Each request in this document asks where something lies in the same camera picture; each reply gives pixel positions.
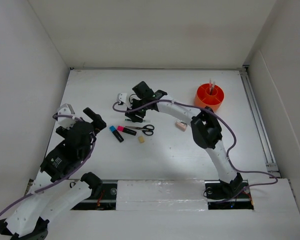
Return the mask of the red translucent highlighter pen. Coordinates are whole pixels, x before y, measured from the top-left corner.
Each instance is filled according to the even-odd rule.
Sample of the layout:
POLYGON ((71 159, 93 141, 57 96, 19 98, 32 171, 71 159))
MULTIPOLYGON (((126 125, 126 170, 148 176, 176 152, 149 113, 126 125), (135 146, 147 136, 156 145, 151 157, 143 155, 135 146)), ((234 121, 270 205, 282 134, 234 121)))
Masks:
POLYGON ((212 92, 213 92, 213 82, 212 82, 212 80, 210 79, 210 80, 209 80, 209 95, 212 95, 212 92))

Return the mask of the black gel pen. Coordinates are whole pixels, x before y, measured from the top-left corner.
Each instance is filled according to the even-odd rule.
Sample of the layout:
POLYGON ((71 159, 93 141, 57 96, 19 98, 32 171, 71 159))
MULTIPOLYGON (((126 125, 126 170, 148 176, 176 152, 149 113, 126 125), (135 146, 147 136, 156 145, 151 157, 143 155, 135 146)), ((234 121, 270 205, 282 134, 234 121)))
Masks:
POLYGON ((211 87, 210 87, 210 95, 213 95, 214 89, 215 89, 215 81, 212 82, 211 87))

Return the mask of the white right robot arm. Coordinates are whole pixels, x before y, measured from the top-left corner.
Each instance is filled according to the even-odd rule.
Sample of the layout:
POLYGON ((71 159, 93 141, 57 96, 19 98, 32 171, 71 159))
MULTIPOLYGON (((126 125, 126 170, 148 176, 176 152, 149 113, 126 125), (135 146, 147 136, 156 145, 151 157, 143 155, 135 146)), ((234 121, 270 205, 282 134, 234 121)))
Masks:
POLYGON ((222 128, 212 109, 206 107, 201 110, 180 105, 167 92, 153 91, 144 81, 138 83, 132 90, 137 98, 130 96, 118 98, 127 106, 126 117, 133 122, 141 122, 147 110, 154 110, 185 122, 191 127, 194 142, 208 153, 217 170, 222 191, 219 198, 228 199, 239 193, 243 178, 229 162, 222 141, 222 128))

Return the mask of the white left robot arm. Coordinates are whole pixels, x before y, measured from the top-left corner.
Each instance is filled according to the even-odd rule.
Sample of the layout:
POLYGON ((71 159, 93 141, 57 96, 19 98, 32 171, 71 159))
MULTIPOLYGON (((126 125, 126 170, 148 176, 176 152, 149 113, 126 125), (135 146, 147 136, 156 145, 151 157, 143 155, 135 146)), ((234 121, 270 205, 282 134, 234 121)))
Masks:
POLYGON ((83 113, 91 121, 77 117, 69 104, 53 115, 56 133, 63 140, 43 159, 28 193, 0 212, 0 234, 12 240, 44 240, 49 227, 61 213, 71 210, 87 198, 97 198, 103 181, 92 172, 82 177, 66 193, 58 196, 59 187, 91 157, 97 134, 107 124, 90 108, 83 113))

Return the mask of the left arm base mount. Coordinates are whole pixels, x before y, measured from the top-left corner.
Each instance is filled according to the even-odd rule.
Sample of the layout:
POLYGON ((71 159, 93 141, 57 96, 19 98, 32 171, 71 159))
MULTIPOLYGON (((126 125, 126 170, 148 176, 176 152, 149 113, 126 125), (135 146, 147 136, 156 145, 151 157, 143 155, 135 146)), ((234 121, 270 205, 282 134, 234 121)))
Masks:
POLYGON ((117 205, 118 181, 101 180, 92 172, 85 173, 81 181, 92 187, 91 195, 75 205, 73 211, 114 211, 117 205))

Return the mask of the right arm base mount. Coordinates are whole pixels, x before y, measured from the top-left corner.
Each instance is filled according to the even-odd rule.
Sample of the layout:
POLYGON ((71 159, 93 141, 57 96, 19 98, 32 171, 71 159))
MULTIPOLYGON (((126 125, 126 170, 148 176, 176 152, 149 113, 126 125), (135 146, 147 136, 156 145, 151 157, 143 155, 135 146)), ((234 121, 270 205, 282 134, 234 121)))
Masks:
POLYGON ((244 190, 236 197, 239 190, 248 186, 248 181, 244 180, 238 190, 231 191, 218 180, 205 181, 205 190, 202 195, 207 199, 208 210, 254 210, 254 204, 250 189, 244 190))

